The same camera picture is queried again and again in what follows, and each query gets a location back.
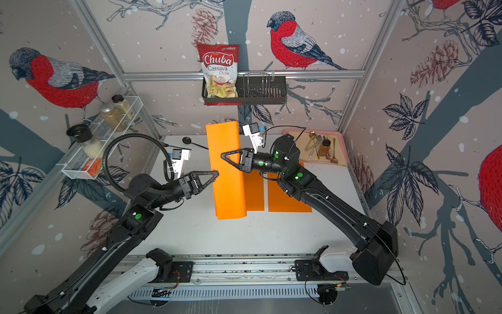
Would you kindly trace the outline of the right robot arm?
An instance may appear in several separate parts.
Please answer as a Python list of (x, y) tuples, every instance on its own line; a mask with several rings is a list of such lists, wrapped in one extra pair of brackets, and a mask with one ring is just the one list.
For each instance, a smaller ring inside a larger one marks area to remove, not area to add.
[(332, 193), (316, 175), (300, 163), (300, 150), (290, 134), (279, 137), (270, 153), (239, 149), (220, 154), (221, 159), (245, 173), (260, 171), (278, 175), (278, 186), (289, 197), (317, 210), (354, 244), (352, 266), (364, 280), (380, 285), (397, 261), (397, 229), (391, 222), (379, 222), (355, 210)]

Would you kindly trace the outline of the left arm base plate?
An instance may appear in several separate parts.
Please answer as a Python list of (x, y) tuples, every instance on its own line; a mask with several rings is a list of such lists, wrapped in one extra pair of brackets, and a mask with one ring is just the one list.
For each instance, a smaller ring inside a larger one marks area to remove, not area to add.
[(158, 279), (161, 283), (189, 283), (192, 278), (192, 261), (171, 262), (159, 270)]

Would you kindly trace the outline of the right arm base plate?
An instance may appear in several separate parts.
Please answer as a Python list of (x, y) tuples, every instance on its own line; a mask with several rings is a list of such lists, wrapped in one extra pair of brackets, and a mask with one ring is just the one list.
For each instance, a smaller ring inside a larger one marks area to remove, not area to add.
[(345, 271), (328, 272), (317, 260), (295, 260), (294, 267), (297, 281), (348, 281)]

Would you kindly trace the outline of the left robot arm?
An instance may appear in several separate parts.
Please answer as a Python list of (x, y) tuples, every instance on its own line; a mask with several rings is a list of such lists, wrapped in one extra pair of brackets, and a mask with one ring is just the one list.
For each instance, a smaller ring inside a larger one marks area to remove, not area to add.
[(219, 176), (217, 171), (192, 171), (160, 184), (148, 174), (134, 177), (124, 195), (131, 207), (111, 229), (103, 246), (46, 295), (35, 295), (24, 306), (24, 313), (106, 313), (127, 294), (171, 272), (172, 258), (156, 249), (132, 270), (107, 285), (103, 281), (134, 248), (157, 227), (166, 204), (200, 194)]

